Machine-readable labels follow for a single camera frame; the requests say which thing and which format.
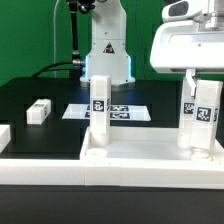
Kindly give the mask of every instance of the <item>white block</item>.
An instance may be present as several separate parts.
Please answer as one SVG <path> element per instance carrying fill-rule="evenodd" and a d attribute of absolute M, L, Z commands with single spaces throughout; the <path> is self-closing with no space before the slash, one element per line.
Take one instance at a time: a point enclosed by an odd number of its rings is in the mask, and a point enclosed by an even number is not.
<path fill-rule="evenodd" d="M 111 77 L 95 75 L 90 82 L 91 142 L 103 146 L 109 141 Z"/>
<path fill-rule="evenodd" d="M 195 98 L 191 145 L 211 149 L 215 143 L 222 82 L 199 80 Z"/>
<path fill-rule="evenodd" d="M 42 124 L 50 112 L 50 100 L 37 100 L 26 112 L 27 124 Z"/>
<path fill-rule="evenodd" d="M 11 140 L 10 126 L 0 125 L 0 153 L 8 145 Z"/>
<path fill-rule="evenodd" d="M 191 130 L 194 118 L 194 98 L 191 97 L 191 87 L 184 78 L 181 98 L 181 111 L 179 121 L 179 131 L 177 145 L 180 148 L 188 149 L 191 147 Z"/>

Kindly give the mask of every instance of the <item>white tray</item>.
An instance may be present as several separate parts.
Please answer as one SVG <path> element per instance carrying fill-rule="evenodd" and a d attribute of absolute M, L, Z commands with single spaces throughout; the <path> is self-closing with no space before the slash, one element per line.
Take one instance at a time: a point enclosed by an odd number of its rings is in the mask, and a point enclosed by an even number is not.
<path fill-rule="evenodd" d="M 86 131 L 80 153 L 85 185 L 224 189 L 224 150 L 216 141 L 210 160 L 191 160 L 176 146 L 177 129 L 110 127 L 104 148 L 90 144 Z"/>

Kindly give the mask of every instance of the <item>white plastic casing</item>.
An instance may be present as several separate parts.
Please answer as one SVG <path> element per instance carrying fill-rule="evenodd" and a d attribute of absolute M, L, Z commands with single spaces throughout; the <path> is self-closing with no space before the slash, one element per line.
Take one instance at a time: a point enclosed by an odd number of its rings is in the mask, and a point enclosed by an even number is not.
<path fill-rule="evenodd" d="M 199 32 L 191 20 L 165 23 L 156 32 L 150 63 L 158 73 L 223 73 L 223 43 L 224 31 Z"/>
<path fill-rule="evenodd" d="M 111 77 L 93 76 L 90 82 L 90 132 L 93 145 L 108 144 L 110 105 Z"/>
<path fill-rule="evenodd" d="M 94 75 L 110 75 L 112 85 L 134 82 L 131 58 L 126 48 L 126 12 L 120 0 L 95 2 L 92 11 L 92 49 L 86 57 L 85 75 L 89 82 Z"/>
<path fill-rule="evenodd" d="M 0 125 L 0 153 L 8 145 L 11 140 L 10 126 Z"/>
<path fill-rule="evenodd" d="M 26 112 L 27 124 L 42 124 L 51 112 L 51 101 L 37 100 Z"/>
<path fill-rule="evenodd" d="M 195 98 L 191 145 L 211 149 L 215 143 L 222 82 L 199 80 Z"/>
<path fill-rule="evenodd" d="M 181 2 L 187 2 L 188 3 L 188 11 L 185 15 L 181 15 L 181 16 L 170 16 L 169 15 L 169 11 L 170 8 L 180 4 Z M 168 5 L 166 7 L 164 7 L 163 11 L 162 11 L 162 18 L 164 23 L 166 22 L 173 22 L 173 21 L 183 21 L 183 20 L 187 20 L 187 19 L 192 19 L 195 16 L 199 15 L 202 13 L 203 9 L 208 8 L 208 0 L 184 0 L 184 1 L 178 1 L 175 2 L 171 5 Z"/>

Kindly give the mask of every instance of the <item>black cable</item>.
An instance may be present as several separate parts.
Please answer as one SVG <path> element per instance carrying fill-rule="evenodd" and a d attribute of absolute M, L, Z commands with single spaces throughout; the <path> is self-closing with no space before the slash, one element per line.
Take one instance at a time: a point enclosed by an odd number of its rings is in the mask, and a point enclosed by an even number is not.
<path fill-rule="evenodd" d="M 139 30 L 138 30 L 138 26 L 137 26 L 137 11 L 138 11 L 138 0 L 135 0 L 135 33 L 136 33 L 138 53 L 139 53 L 139 57 L 140 57 L 142 72 L 143 72 L 144 79 L 146 80 L 144 63 L 143 63 L 143 59 L 142 59 L 142 51 L 141 51 L 141 48 L 140 48 Z"/>
<path fill-rule="evenodd" d="M 58 71 L 69 71 L 72 70 L 74 68 L 57 68 L 57 69 L 47 69 L 47 70 L 43 70 L 43 72 L 58 72 Z"/>
<path fill-rule="evenodd" d="M 55 64 L 48 65 L 48 66 L 42 68 L 41 70 L 39 70 L 38 72 L 34 73 L 31 77 L 32 78 L 36 78 L 42 72 L 48 70 L 49 68 L 57 67 L 57 66 L 60 66 L 60 65 L 72 65 L 72 62 L 71 61 L 62 61 L 62 62 L 58 62 L 58 63 L 55 63 Z"/>

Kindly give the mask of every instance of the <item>white cube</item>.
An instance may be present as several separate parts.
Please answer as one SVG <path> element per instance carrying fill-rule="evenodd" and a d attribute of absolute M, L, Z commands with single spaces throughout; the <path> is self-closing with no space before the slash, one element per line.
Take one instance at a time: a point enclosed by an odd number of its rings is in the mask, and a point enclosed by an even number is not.
<path fill-rule="evenodd" d="M 8 145 L 11 140 L 10 126 L 0 125 L 0 153 Z"/>
<path fill-rule="evenodd" d="M 37 100 L 26 112 L 27 124 L 42 124 L 50 112 L 50 100 Z"/>

